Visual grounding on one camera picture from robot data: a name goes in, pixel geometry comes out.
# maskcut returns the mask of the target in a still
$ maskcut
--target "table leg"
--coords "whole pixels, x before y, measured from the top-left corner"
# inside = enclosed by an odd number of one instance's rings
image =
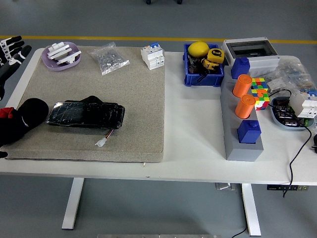
[[[74,229],[76,213],[83,184],[84,178],[74,178],[68,199],[67,208],[65,211],[63,225],[61,227],[62,229]]]
[[[243,183],[242,197],[250,236],[261,236],[256,204],[250,183]]]

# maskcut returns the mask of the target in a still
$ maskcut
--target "tape measure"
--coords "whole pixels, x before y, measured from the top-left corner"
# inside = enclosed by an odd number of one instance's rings
[[[224,51],[218,48],[213,48],[208,51],[207,59],[214,63],[223,63]]]

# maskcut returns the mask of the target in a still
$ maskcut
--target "gray foam mat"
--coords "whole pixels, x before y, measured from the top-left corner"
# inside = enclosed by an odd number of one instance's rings
[[[104,76],[88,51],[78,47],[80,62],[63,71],[52,71],[39,59],[23,94],[44,100],[50,110],[66,100],[82,100],[91,95],[103,102],[116,102],[126,109],[123,125],[103,147],[95,145],[105,136],[102,129],[67,128],[42,123],[22,139],[3,146],[7,159],[84,160],[111,162],[160,162],[164,133],[164,66],[149,70],[141,48],[117,47],[130,61]]]

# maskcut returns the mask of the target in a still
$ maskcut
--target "robotic hand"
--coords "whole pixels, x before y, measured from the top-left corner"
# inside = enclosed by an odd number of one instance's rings
[[[4,97],[4,84],[20,67],[31,51],[31,46],[25,46],[21,36],[0,41],[0,101]]]

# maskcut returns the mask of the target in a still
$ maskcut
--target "yellow floor line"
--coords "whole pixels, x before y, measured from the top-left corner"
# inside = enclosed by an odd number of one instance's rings
[[[0,39],[13,37],[12,35],[0,36]],[[184,38],[184,37],[108,37],[108,36],[22,36],[27,40],[109,40],[109,41],[206,41],[223,42],[226,38]],[[310,44],[316,45],[317,41],[308,40],[269,40],[271,43],[280,44]]]

